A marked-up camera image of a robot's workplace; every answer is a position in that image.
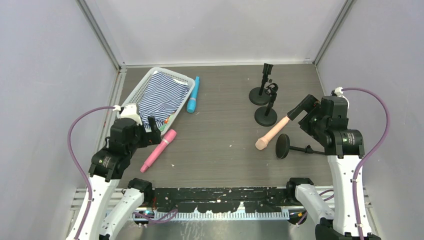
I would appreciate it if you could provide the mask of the pink microphone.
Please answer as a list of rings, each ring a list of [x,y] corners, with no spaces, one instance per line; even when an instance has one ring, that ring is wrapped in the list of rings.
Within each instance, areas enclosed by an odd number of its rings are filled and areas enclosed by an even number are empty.
[[[177,132],[174,129],[170,129],[163,136],[161,142],[157,147],[152,151],[148,158],[144,161],[143,165],[140,168],[141,173],[145,173],[148,168],[157,160],[160,154],[165,150],[165,148],[175,139]]]

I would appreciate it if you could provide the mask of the black microphone stand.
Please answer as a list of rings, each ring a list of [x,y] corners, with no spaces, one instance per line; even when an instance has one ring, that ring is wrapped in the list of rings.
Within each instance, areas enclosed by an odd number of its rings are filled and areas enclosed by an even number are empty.
[[[310,145],[306,147],[296,147],[291,146],[290,138],[287,134],[282,133],[278,136],[277,142],[275,144],[275,155],[278,159],[285,159],[290,151],[297,151],[305,154],[318,154],[324,155],[322,151],[313,150]]]
[[[265,93],[265,84],[270,81],[269,75],[273,66],[273,64],[264,63],[260,87],[255,87],[249,92],[249,100],[254,105],[264,106],[270,101],[271,97]]]
[[[264,94],[270,97],[268,104],[267,106],[259,107],[254,113],[255,121],[261,126],[270,127],[277,121],[278,116],[273,106],[277,98],[278,89],[279,87],[276,83],[271,83],[264,90]]]

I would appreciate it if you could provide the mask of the beige microphone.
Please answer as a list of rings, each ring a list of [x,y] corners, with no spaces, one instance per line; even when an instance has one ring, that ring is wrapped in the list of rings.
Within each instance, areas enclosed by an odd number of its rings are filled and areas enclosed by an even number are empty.
[[[288,116],[283,117],[278,123],[276,123],[271,130],[269,130],[264,136],[260,137],[256,143],[255,147],[258,150],[265,149],[269,142],[290,122]]]

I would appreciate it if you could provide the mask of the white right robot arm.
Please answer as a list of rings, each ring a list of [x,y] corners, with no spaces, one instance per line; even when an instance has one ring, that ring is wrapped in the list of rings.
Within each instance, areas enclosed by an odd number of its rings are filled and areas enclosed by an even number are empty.
[[[315,223],[317,240],[378,240],[365,213],[361,162],[365,159],[362,134],[348,128],[348,102],[338,96],[318,100],[307,95],[287,114],[294,120],[302,111],[300,128],[324,148],[333,181],[334,207],[318,194],[313,182],[292,177],[286,184],[289,198],[300,203]]]

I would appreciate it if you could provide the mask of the black front microphone stand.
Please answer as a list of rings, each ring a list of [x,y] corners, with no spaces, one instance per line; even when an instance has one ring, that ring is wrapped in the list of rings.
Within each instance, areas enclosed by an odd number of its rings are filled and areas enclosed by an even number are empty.
[[[261,126],[270,127],[277,121],[278,116],[273,106],[277,98],[278,89],[279,87],[276,83],[271,83],[264,90],[264,94],[270,97],[268,104],[267,106],[259,107],[254,113],[255,121]]]

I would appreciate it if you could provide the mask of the white plastic basket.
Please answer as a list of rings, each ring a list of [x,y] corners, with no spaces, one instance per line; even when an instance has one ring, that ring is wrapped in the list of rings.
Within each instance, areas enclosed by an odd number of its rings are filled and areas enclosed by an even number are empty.
[[[185,98],[183,99],[182,103],[180,104],[180,106],[176,110],[176,112],[168,118],[168,123],[165,124],[164,126],[158,128],[161,131],[161,135],[163,136],[171,128],[173,121],[178,116],[180,111],[184,108],[186,101],[190,98],[191,93],[192,93],[192,91],[195,87],[195,80],[186,76],[186,75],[183,75],[181,73],[178,73],[178,72],[166,69],[166,68],[153,67],[139,81],[139,83],[136,85],[136,87],[133,89],[133,91],[129,94],[129,96],[126,98],[126,100],[124,100],[123,105],[135,103],[138,106],[138,102],[142,99],[144,92],[147,89],[149,80],[150,80],[151,76],[153,75],[154,71],[163,72],[165,75],[167,75],[169,77],[172,77],[174,79],[188,83],[188,86],[189,86],[188,93],[186,94]]]

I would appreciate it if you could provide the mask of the blue striped cloth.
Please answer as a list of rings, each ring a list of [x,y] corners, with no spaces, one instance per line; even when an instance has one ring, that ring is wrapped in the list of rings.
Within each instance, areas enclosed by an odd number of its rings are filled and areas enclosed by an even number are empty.
[[[149,79],[143,97],[138,102],[139,115],[145,128],[149,129],[149,117],[161,128],[169,121],[189,91],[187,82],[170,77],[163,72],[154,71]]]

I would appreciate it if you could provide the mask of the blue microphone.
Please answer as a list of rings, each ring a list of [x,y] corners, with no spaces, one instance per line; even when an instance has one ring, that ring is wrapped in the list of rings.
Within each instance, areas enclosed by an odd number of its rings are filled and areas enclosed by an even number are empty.
[[[197,96],[198,96],[198,91],[200,86],[200,77],[196,76],[194,81],[195,81],[195,86],[191,92],[190,98],[188,99],[188,103],[186,106],[187,112],[191,114],[195,112],[196,106],[197,106]]]

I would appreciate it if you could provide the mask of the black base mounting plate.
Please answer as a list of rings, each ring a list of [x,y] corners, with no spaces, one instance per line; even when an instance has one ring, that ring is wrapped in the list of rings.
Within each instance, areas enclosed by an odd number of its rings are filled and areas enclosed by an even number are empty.
[[[284,187],[174,187],[155,188],[144,207],[161,212],[177,209],[179,213],[276,213],[282,207],[300,206]]]

